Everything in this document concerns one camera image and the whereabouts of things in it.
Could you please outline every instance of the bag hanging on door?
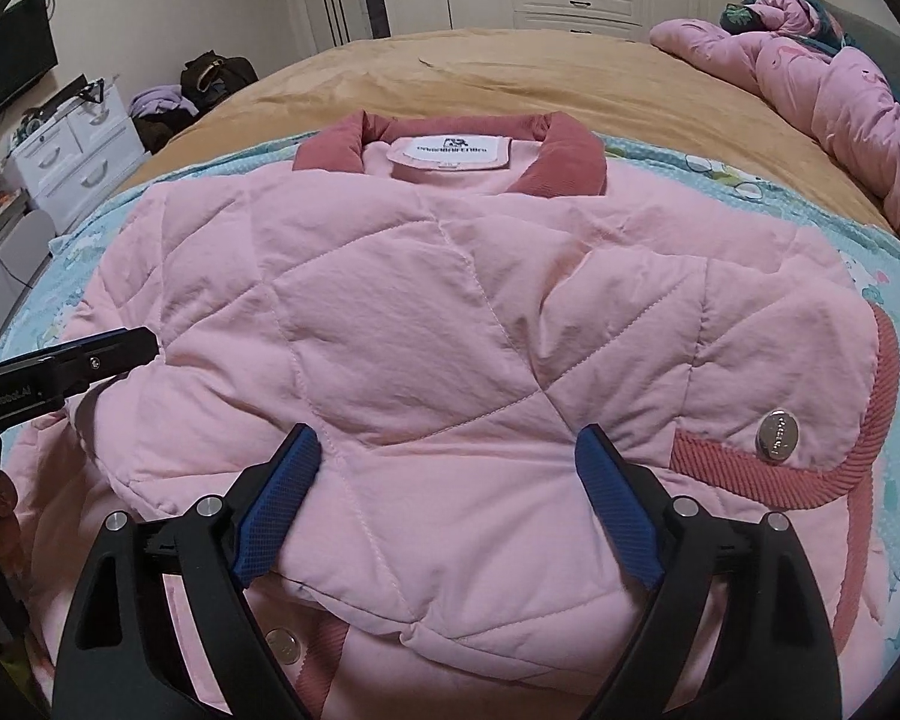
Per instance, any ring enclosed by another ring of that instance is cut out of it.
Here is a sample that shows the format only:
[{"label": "bag hanging on door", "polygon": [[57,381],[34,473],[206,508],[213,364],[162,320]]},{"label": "bag hanging on door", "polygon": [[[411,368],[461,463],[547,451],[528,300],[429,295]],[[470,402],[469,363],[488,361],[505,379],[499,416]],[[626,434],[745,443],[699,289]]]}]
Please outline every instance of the bag hanging on door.
[{"label": "bag hanging on door", "polygon": [[180,74],[180,87],[184,97],[203,115],[257,80],[253,65],[245,57],[207,52],[187,62]]}]

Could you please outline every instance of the bed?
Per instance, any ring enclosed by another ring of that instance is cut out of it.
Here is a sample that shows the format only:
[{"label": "bed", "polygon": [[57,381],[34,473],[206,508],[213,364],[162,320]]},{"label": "bed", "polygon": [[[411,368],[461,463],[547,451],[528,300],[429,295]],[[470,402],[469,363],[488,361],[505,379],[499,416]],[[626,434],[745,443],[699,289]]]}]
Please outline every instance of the bed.
[{"label": "bed", "polygon": [[[900,336],[900,242],[874,198],[762,100],[645,44],[463,30],[325,52],[243,90],[176,137],[120,194],[53,243],[53,264],[2,336],[0,360],[55,341],[151,182],[288,159],[308,133],[357,109],[399,118],[564,111],[600,133],[609,156],[730,205],[817,225]],[[890,564],[885,670],[900,652],[900,396],[898,403],[878,493]]]}]

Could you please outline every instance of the purple clothing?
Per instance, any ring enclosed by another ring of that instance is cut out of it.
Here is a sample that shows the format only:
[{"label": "purple clothing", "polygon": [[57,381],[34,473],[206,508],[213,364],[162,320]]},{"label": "purple clothing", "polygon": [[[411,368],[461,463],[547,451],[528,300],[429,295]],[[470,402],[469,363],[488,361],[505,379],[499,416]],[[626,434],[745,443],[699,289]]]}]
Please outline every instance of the purple clothing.
[{"label": "purple clothing", "polygon": [[146,89],[130,100],[130,116],[151,116],[165,111],[183,108],[193,116],[197,116],[197,106],[183,97],[180,84],[167,84]]}]

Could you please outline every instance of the oval button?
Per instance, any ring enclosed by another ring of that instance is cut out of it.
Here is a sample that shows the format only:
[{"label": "oval button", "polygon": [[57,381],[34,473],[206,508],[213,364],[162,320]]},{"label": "oval button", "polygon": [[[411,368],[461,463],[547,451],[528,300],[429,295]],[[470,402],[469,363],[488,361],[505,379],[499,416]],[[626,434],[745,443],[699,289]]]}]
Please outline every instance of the oval button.
[{"label": "oval button", "polygon": [[271,648],[279,664],[292,666],[300,660],[303,648],[299,640],[286,628],[274,628],[266,635],[266,644]]},{"label": "oval button", "polygon": [[777,409],[760,423],[756,434],[756,448],[767,463],[783,463],[794,453],[800,429],[792,413]]}]

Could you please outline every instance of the clothing label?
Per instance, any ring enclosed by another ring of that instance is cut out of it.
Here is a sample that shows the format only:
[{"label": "clothing label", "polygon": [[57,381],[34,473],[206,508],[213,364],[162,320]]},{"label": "clothing label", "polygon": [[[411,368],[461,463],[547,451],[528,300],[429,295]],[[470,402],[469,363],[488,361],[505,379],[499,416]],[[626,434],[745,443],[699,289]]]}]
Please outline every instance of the clothing label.
[{"label": "clothing label", "polygon": [[388,157],[421,170],[487,170],[509,162],[510,141],[495,135],[426,135],[400,139]]}]

